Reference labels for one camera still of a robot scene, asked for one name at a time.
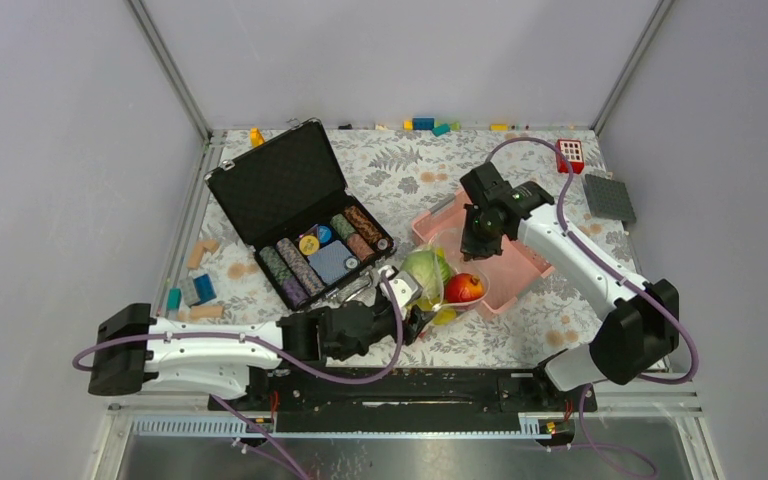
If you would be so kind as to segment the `blue brick by case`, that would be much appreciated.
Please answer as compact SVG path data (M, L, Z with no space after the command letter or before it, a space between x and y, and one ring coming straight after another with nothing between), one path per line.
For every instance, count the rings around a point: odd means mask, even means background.
M208 274L194 277L192 283L197 295L196 306L208 303L217 298L213 282Z

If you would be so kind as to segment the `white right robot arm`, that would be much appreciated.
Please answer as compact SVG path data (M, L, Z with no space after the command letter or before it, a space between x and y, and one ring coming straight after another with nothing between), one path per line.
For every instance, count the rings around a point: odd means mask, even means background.
M625 385L678 347L680 334L669 319L678 313L679 296L669 281L652 283L622 268L560 220L554 197L533 181L512 186L484 163L460 183L470 200L461 240L465 260L502 254L504 239L518 242L564 275L601 322L588 344L542 362L533 386L539 407L557 412L587 383Z

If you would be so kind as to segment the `yellow dealer chip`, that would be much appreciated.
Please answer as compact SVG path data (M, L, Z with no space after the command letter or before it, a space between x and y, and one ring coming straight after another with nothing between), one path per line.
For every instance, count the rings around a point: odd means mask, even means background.
M316 235L303 235L298 239L298 249L304 256L311 256L321 248Z

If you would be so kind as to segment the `red toy pomegranate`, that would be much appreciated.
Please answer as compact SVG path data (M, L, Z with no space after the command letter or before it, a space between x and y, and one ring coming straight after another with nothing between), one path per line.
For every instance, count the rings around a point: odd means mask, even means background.
M486 293L482 279L471 273L458 273L450 278L444 289L447 303L470 303L480 300Z

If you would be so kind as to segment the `yellow toy star fruit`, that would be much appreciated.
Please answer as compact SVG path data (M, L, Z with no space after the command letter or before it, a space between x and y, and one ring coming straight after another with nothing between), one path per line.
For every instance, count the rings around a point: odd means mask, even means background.
M448 325L459 316L459 312L449 305L441 305L435 308L433 313L431 323L435 326Z

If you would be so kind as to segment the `teal toy brick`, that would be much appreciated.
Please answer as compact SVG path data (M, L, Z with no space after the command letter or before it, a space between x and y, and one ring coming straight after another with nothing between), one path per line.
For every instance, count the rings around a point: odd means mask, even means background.
M435 137L440 137L442 135L449 133L450 131L451 131L451 125L447 123L437 125L431 130L432 134Z

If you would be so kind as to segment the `clear zip top bag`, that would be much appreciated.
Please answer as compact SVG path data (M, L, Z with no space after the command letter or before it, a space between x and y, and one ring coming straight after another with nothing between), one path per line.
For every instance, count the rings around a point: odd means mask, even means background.
M447 325L476 308L490 290L486 275L461 252L461 240L461 228L441 230L400 266L421 288L413 306L434 326Z

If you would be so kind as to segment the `green toy cabbage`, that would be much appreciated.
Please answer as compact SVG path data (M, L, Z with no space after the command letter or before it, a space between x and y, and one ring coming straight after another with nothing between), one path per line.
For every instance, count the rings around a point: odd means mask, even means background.
M441 249L418 249L408 254L400 269L410 274L428 300L439 300L443 290L454 276L454 271Z

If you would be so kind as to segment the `orange black chip row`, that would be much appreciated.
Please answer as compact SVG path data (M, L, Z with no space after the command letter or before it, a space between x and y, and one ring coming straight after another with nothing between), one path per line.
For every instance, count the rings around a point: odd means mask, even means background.
M342 215L370 246L377 247L378 242L384 238L381 231L358 206L345 208Z

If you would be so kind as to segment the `blue toy brick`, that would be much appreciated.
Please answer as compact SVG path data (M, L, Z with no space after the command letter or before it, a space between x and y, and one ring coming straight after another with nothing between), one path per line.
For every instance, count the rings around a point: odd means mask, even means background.
M436 120L433 117L413 117L411 127L413 130L430 131L435 128Z

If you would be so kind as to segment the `blue small blind chip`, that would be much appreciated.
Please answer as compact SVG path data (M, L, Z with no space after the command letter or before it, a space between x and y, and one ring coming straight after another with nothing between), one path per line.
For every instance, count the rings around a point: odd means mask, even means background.
M318 225L316 236L321 245L327 245L333 241L333 232L329 226Z

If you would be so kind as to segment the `blue playing card deck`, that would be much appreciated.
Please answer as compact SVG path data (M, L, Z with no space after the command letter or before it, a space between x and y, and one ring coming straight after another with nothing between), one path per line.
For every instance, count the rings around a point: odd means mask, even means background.
M307 260L326 285L341 280L359 265L357 257L340 241L333 241L321 247Z

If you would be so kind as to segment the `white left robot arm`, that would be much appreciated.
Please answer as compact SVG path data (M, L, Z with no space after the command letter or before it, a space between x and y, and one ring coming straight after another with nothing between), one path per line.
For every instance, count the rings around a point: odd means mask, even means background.
M89 373L94 396L204 392L256 411L269 401L271 387L251 370L296 367L336 382L324 370L327 360L364 356L386 338L410 345L429 321L419 307L397 308L384 293L370 306L349 301L251 325L186 324L133 303L99 325L95 345L79 353L73 366Z

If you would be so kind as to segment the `black poker chip case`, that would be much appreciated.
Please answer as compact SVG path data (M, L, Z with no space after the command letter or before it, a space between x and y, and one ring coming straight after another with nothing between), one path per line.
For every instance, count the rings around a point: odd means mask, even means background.
M304 309L357 279L362 271L394 252L394 240L347 191L347 182L317 119L309 119L210 171L205 182L241 240L253 248L255 260L285 305ZM316 235L318 225L329 226L333 241L347 243L330 225L331 218L349 206L358 206L384 235L375 254L323 292L310 296L298 309L280 291L279 284L260 257L264 247L287 238L298 248L303 235Z

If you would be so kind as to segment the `red block with holes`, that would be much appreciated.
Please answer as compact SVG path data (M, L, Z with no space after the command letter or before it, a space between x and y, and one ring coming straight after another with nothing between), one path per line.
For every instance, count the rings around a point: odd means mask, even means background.
M580 140L561 138L556 141L559 154L556 167L559 173L581 174L586 166L583 144Z

